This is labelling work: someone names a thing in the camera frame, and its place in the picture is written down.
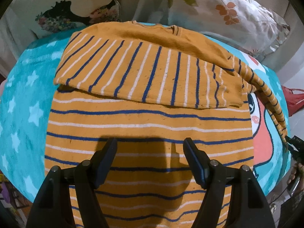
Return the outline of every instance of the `cartoon eye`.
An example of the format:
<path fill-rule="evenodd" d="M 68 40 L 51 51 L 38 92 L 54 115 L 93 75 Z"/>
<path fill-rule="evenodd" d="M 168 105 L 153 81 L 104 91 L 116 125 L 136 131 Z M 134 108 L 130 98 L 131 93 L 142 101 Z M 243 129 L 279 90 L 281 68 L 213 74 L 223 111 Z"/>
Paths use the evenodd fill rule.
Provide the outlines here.
<path fill-rule="evenodd" d="M 252 134 L 254 137 L 259 129 L 261 121 L 260 106 L 254 93 L 248 95 L 248 104 L 250 110 Z"/>

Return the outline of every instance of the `yellow fabric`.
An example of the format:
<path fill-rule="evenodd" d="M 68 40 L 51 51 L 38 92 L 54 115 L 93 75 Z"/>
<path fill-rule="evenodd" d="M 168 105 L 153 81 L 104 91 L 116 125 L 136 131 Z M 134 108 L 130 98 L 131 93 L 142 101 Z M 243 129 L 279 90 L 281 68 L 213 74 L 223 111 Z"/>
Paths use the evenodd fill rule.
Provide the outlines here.
<path fill-rule="evenodd" d="M 54 83 L 62 85 L 49 117 L 46 173 L 53 165 L 90 159 L 107 138 L 118 138 L 107 180 L 96 191 L 112 227 L 191 227 L 205 191 L 184 157 L 186 137 L 211 159 L 252 167 L 248 93 L 265 93 L 279 133 L 286 133 L 275 96 L 252 69 L 177 26 L 110 22 L 75 33 Z M 70 192 L 81 225 L 76 193 Z M 227 187 L 218 227 L 224 226 L 230 192 Z"/>

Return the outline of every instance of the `metal screw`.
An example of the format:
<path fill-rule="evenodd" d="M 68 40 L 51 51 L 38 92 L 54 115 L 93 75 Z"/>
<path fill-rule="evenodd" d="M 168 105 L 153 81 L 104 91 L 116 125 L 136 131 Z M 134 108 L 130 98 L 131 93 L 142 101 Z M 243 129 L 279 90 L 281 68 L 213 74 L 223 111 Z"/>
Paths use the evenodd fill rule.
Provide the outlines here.
<path fill-rule="evenodd" d="M 53 172 L 56 172 L 57 170 L 59 170 L 59 166 L 58 166 L 58 165 L 54 165 L 54 166 L 51 168 L 51 171 L 53 171 Z"/>
<path fill-rule="evenodd" d="M 89 166 L 90 163 L 91 163 L 91 161 L 88 160 L 88 159 L 86 159 L 86 160 L 84 160 L 84 161 L 82 162 L 82 165 L 83 165 L 83 166 Z"/>
<path fill-rule="evenodd" d="M 213 159 L 213 160 L 211 160 L 210 161 L 210 164 L 212 165 L 212 166 L 218 166 L 218 161 L 217 160 L 215 160 L 215 159 Z"/>
<path fill-rule="evenodd" d="M 242 169 L 244 170 L 244 171 L 249 171 L 250 170 L 250 167 L 248 166 L 248 165 L 243 165 L 242 166 Z"/>

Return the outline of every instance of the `human hand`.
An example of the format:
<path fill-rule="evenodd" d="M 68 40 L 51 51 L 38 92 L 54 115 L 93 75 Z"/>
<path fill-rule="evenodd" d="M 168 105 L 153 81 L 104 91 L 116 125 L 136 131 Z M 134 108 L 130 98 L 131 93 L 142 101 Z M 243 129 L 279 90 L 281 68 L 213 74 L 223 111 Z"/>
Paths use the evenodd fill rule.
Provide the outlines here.
<path fill-rule="evenodd" d="M 300 171 L 300 182 L 295 190 L 295 193 L 299 193 L 304 190 L 304 166 L 301 163 L 296 163 L 291 170 L 289 178 L 287 180 L 287 184 L 290 184 L 292 180 L 295 178 L 295 174 L 297 170 Z"/>

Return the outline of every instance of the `red fabric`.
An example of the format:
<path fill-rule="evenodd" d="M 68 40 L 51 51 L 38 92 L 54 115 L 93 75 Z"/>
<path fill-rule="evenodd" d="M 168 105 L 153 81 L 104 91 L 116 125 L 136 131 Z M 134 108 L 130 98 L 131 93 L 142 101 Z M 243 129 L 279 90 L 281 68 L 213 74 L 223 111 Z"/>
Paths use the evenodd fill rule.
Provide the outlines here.
<path fill-rule="evenodd" d="M 304 90 L 292 89 L 282 86 L 284 97 L 287 102 L 289 116 L 295 114 L 298 110 L 304 107 Z M 300 91 L 299 94 L 294 94 L 293 91 Z"/>

